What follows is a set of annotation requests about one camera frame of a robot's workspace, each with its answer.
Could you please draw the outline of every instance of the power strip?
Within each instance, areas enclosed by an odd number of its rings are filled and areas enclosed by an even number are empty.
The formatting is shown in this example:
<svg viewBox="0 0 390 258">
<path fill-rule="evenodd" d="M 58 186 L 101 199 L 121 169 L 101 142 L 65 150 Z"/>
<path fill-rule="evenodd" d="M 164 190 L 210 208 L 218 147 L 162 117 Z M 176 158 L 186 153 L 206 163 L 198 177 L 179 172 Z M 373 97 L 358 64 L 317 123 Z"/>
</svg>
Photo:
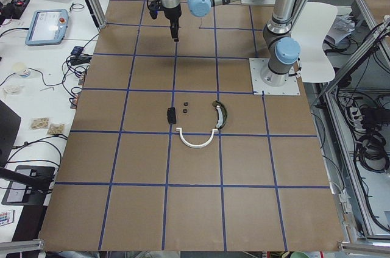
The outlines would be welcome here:
<svg viewBox="0 0 390 258">
<path fill-rule="evenodd" d="M 360 112 L 360 109 L 357 107 L 350 107 L 349 115 L 350 115 L 350 119 L 353 121 L 355 130 L 358 132 L 365 132 L 366 130 L 363 128 L 363 124 L 361 123 L 363 120 L 363 116 Z"/>
</svg>

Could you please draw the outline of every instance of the white chair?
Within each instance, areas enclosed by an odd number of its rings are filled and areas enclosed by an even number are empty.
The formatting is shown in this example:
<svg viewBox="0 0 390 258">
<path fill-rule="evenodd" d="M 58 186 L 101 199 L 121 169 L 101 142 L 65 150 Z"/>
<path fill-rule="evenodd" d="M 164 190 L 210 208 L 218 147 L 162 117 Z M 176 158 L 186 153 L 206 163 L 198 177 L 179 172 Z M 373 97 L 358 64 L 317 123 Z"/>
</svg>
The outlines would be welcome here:
<svg viewBox="0 0 390 258">
<path fill-rule="evenodd" d="M 308 2 L 294 25 L 291 37 L 299 42 L 303 82 L 323 83 L 335 78 L 335 71 L 322 44 L 337 15 L 337 7 Z"/>
</svg>

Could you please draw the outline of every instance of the blue grid line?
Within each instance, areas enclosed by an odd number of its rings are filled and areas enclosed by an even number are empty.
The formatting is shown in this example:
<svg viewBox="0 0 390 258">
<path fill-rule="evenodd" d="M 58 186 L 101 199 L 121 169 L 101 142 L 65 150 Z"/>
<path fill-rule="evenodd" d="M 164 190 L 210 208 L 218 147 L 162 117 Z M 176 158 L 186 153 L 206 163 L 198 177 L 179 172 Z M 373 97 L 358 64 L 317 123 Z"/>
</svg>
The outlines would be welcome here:
<svg viewBox="0 0 390 258">
<path fill-rule="evenodd" d="M 255 44 L 255 54 L 256 54 L 256 58 L 258 57 L 258 53 L 257 53 L 257 45 L 256 45 L 256 31 L 258 30 L 255 30 L 255 26 L 254 26 L 254 18 L 253 18 L 253 15 L 252 15 L 252 6 L 249 6 L 249 15 L 250 15 L 250 23 L 252 25 L 252 35 L 253 35 L 253 43 Z"/>
<path fill-rule="evenodd" d="M 267 108 L 266 108 L 266 101 L 265 101 L 265 95 L 264 92 L 261 96 L 261 100 L 263 102 L 264 106 L 264 119 L 266 123 L 266 130 L 267 130 L 267 138 L 268 138 L 268 147 L 269 147 L 269 155 L 271 157 L 271 165 L 272 165 L 272 174 L 274 175 L 274 183 L 275 183 L 275 194 L 276 194 L 276 201 L 278 205 L 278 211 L 279 211 L 279 219 L 280 219 L 280 228 L 282 230 L 282 237 L 283 237 L 283 244 L 285 246 L 285 251 L 287 251 L 287 240 L 286 240 L 286 233 L 285 233 L 285 226 L 283 224 L 283 215 L 282 215 L 282 207 L 280 206 L 280 198 L 279 198 L 279 191 L 278 191 L 278 183 L 276 178 L 276 171 L 275 171 L 275 163 L 274 163 L 274 155 L 272 153 L 272 146 L 271 146 L 271 137 L 269 134 L 269 126 L 268 126 L 268 117 L 267 117 Z"/>
<path fill-rule="evenodd" d="M 174 107 L 174 104 L 175 104 L 177 49 L 178 49 L 178 46 L 177 46 L 177 43 L 175 43 L 175 61 L 174 61 L 174 67 L 173 67 L 173 83 L 172 83 L 171 107 Z M 166 212 L 167 212 L 167 209 L 168 209 L 168 184 L 169 184 L 169 166 L 170 166 L 170 163 L 171 163 L 171 146 L 172 146 L 172 125 L 169 125 L 168 157 L 167 157 L 167 160 L 166 160 L 164 212 L 163 212 L 163 232 L 162 232 L 162 240 L 161 240 L 161 250 L 165 249 Z"/>
<path fill-rule="evenodd" d="M 157 89 L 126 89 L 126 88 L 101 88 L 101 87 L 85 87 L 83 90 L 102 90 L 102 91 L 137 91 L 137 92 L 169 92 L 169 93 L 215 93 L 226 95 L 253 95 L 252 92 L 244 91 L 214 91 L 214 90 L 157 90 Z"/>
<path fill-rule="evenodd" d="M 144 26 L 144 27 L 167 28 L 167 29 L 169 29 L 169 26 L 161 26 L 161 25 L 145 25 L 145 24 L 118 23 L 118 22 L 107 22 L 107 24 L 119 25 L 119 26 Z"/>
<path fill-rule="evenodd" d="M 219 65 L 218 65 L 218 41 L 217 41 L 217 23 L 216 23 L 216 11 L 213 7 L 214 16 L 214 48 L 215 48 L 215 70 L 216 70 L 216 85 L 217 85 L 217 100 L 219 101 Z M 222 143 L 221 143 L 221 130 L 218 130 L 218 149 L 219 149 L 219 175 L 221 178 L 221 214 L 222 214 L 222 238 L 224 244 L 224 251 L 227 251 L 226 242 L 226 225 L 225 225 L 225 199 L 224 199 L 224 172 L 222 167 Z"/>
<path fill-rule="evenodd" d="M 129 1 L 129 2 L 143 2 L 143 0 L 110 0 L 110 1 Z"/>
<path fill-rule="evenodd" d="M 101 131 L 101 130 L 71 130 L 72 133 L 106 133 L 118 134 L 119 131 Z M 122 134 L 145 134 L 145 135 L 169 135 L 169 132 L 146 132 L 146 131 L 121 131 Z M 172 135 L 178 135 L 178 132 L 171 132 Z M 210 133 L 191 133 L 184 132 L 183 135 L 189 136 L 210 136 Z M 270 138 L 317 138 L 317 135 L 274 135 L 274 134 L 224 134 L 221 132 L 221 137 L 270 137 Z"/>
<path fill-rule="evenodd" d="M 209 29 L 213 30 L 213 27 L 207 27 L 207 26 L 202 26 L 199 29 Z M 242 27 L 216 27 L 215 29 L 217 30 L 242 30 L 242 31 L 253 31 L 252 28 L 242 28 Z"/>
<path fill-rule="evenodd" d="M 57 181 L 56 185 L 89 185 L 112 187 L 179 187 L 179 188 L 271 188 L 271 189 L 330 189 L 330 186 L 315 185 L 242 185 L 242 184 L 159 184 L 159 183 L 125 183 L 125 182 L 66 182 Z"/>
<path fill-rule="evenodd" d="M 140 24 L 142 23 L 144 8 L 145 8 L 145 1 L 144 1 L 142 10 L 141 10 Z M 136 42 L 135 42 L 135 47 L 134 47 L 134 52 L 133 52 L 134 54 L 136 54 L 136 52 L 137 52 L 137 45 L 138 45 L 139 38 L 140 38 L 140 28 L 138 28 L 138 33 L 137 33 L 137 36 L 136 36 Z M 131 84 L 131 80 L 132 80 L 132 73 L 133 73 L 133 68 L 134 68 L 134 61 L 135 61 L 135 56 L 133 56 L 133 58 L 132 58 L 132 67 L 131 67 L 131 70 L 130 70 L 129 81 L 127 83 L 127 89 L 130 88 L 130 84 Z M 123 130 L 123 124 L 124 124 L 124 119 L 125 119 L 125 115 L 126 115 L 126 108 L 127 108 L 127 101 L 128 101 L 128 99 L 129 99 L 129 91 L 126 92 L 126 99 L 125 99 L 124 107 L 123 107 L 123 113 L 122 113 L 122 119 L 121 119 L 121 127 L 120 127 L 120 130 L 119 130 L 118 141 L 116 143 L 114 162 L 113 162 L 111 178 L 110 178 L 110 182 L 111 183 L 113 182 L 113 178 L 114 178 L 116 160 L 118 158 L 119 144 L 121 142 L 121 136 L 122 136 L 121 131 Z M 110 185 L 108 187 L 107 200 L 106 200 L 106 203 L 105 203 L 104 217 L 103 217 L 103 222 L 102 222 L 101 235 L 100 235 L 100 239 L 99 239 L 99 247 L 98 247 L 99 250 L 101 250 L 101 248 L 102 248 L 105 223 L 107 221 L 108 206 L 110 204 L 111 190 L 112 190 L 112 186 Z"/>
<path fill-rule="evenodd" d="M 170 55 L 147 55 L 147 54 L 111 54 L 106 52 L 95 52 L 94 56 L 134 56 L 134 57 L 153 57 L 153 58 L 174 58 Z M 215 59 L 215 57 L 207 56 L 183 56 L 177 55 L 178 58 L 195 58 L 195 59 Z M 217 57 L 218 59 L 231 59 L 231 60 L 247 60 L 247 57 Z"/>
</svg>

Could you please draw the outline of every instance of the screen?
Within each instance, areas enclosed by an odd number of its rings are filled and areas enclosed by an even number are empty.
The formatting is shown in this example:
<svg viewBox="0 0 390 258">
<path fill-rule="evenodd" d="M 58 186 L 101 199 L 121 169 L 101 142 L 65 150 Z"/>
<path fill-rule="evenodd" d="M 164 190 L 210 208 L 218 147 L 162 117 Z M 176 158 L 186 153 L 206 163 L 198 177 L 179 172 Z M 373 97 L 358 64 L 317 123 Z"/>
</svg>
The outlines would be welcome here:
<svg viewBox="0 0 390 258">
<path fill-rule="evenodd" d="M 12 146 L 18 135 L 21 118 L 0 101 L 0 167 L 7 163 Z"/>
<path fill-rule="evenodd" d="M 61 12 L 40 12 L 35 20 L 31 41 L 53 40 L 59 29 Z"/>
</svg>

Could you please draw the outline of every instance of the brown cardboard mat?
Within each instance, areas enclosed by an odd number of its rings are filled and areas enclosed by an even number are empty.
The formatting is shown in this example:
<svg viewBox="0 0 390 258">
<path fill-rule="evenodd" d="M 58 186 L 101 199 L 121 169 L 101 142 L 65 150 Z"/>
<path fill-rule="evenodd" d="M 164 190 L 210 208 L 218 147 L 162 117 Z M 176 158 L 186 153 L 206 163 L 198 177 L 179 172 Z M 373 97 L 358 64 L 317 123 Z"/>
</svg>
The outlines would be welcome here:
<svg viewBox="0 0 390 258">
<path fill-rule="evenodd" d="M 252 95 L 247 58 L 267 55 L 272 9 L 234 4 L 202 19 L 182 10 L 174 43 L 145 0 L 110 2 L 40 233 L 45 250 L 337 250 L 302 85 L 302 96 Z M 203 149 L 185 146 L 176 127 L 204 142 L 216 99 L 226 126 Z"/>
</svg>

